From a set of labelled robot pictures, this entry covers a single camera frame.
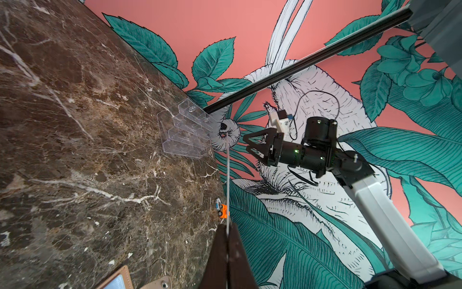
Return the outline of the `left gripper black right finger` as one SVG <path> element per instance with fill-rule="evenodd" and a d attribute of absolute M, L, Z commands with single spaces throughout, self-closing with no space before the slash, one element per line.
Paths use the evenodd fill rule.
<path fill-rule="evenodd" d="M 228 288 L 257 289 L 238 227 L 232 223 L 228 235 Z"/>

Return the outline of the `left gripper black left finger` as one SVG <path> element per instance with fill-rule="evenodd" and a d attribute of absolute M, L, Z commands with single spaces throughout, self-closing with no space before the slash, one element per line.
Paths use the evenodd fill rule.
<path fill-rule="evenodd" d="M 227 288 L 227 234 L 225 225 L 219 225 L 215 231 L 215 238 L 199 288 Z"/>

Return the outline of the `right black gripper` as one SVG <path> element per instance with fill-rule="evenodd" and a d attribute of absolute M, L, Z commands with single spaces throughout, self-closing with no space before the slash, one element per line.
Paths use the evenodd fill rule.
<path fill-rule="evenodd" d="M 300 144 L 287 142 L 276 128 L 252 132 L 243 137 L 246 151 L 265 166 L 279 163 L 313 171 L 317 178 L 326 174 L 334 163 L 337 121 L 322 117 L 307 119 Z"/>

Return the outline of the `black VIP card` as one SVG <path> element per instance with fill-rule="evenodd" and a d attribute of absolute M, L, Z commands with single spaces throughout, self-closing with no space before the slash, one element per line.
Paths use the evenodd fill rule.
<path fill-rule="evenodd" d="M 226 248 L 227 248 L 227 261 L 229 259 L 229 233 L 230 233 L 230 224 L 231 224 L 231 217 L 230 217 L 230 177 L 231 177 L 231 167 L 230 167 L 230 148 L 229 144 L 226 148 L 226 205 L 227 205 L 227 213 L 226 213 Z"/>

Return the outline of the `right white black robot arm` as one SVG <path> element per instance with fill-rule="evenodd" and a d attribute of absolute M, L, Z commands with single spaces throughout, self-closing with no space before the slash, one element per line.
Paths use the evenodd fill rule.
<path fill-rule="evenodd" d="M 321 178 L 334 175 L 385 248 L 394 268 L 375 275 L 367 289 L 459 289 L 460 278 L 446 271 L 382 191 L 363 156 L 337 147 L 337 121 L 311 117 L 299 144 L 288 142 L 281 126 L 243 137 L 246 150 L 266 166 L 301 167 Z"/>

